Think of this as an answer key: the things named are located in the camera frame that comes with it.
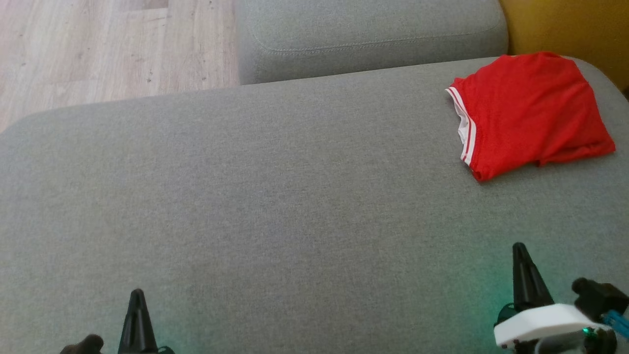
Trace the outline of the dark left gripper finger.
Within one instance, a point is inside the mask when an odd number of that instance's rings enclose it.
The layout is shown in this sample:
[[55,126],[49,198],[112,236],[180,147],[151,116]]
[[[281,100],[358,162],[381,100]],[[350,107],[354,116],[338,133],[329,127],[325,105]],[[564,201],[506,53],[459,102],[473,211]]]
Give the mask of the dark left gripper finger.
[[135,289],[130,294],[117,352],[119,354],[159,352],[146,299],[141,289]]

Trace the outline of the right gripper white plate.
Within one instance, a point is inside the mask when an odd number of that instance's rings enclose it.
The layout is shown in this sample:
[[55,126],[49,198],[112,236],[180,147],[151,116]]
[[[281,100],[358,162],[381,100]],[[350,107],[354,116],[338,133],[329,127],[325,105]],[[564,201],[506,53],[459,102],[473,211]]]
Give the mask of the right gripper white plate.
[[513,303],[499,311],[495,344],[506,354],[615,354],[619,336],[573,305],[555,304],[523,242],[512,246]]

